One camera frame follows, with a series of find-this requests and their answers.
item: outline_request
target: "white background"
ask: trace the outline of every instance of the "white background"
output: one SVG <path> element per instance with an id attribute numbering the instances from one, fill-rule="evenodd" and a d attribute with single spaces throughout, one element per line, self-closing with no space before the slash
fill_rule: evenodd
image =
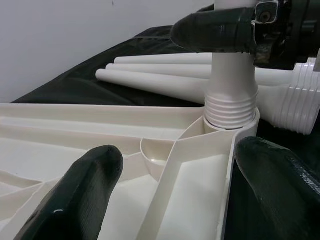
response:
<path id="1" fill-rule="evenodd" d="M 0 103 L 151 28 L 172 25 L 212 0 L 2 0 Z"/>

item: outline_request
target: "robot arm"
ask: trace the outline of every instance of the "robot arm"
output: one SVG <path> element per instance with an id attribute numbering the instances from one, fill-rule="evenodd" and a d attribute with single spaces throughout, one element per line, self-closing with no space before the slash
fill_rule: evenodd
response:
<path id="1" fill-rule="evenodd" d="M 194 52 L 250 53 L 260 68 L 293 70 L 320 48 L 319 0 L 259 0 L 255 8 L 191 14 L 174 25 L 172 40 Z"/>

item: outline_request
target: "white wall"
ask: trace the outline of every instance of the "white wall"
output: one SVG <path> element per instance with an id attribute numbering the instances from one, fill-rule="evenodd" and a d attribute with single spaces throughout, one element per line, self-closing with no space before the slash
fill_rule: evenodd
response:
<path id="1" fill-rule="evenodd" d="M 3 0 L 0 102 L 14 101 L 145 29 L 174 24 L 210 3 L 211 0 Z"/>

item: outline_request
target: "white plastic tray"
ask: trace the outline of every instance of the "white plastic tray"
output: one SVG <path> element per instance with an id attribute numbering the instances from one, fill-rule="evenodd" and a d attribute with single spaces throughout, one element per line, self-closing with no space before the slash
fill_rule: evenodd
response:
<path id="1" fill-rule="evenodd" d="M 214 129 L 203 108 L 0 104 L 0 239 L 12 240 L 88 150 L 124 156 L 100 240 L 220 240 L 234 146 L 257 131 Z"/>

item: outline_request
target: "white vertical pipe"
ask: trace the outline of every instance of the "white vertical pipe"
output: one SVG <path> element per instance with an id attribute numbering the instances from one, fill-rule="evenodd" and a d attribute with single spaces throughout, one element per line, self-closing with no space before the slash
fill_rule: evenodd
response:
<path id="1" fill-rule="evenodd" d="M 256 0 L 216 0 L 215 10 L 254 7 Z M 221 129 L 237 129 L 255 117 L 258 86 L 248 53 L 214 53 L 205 95 L 205 117 Z"/>

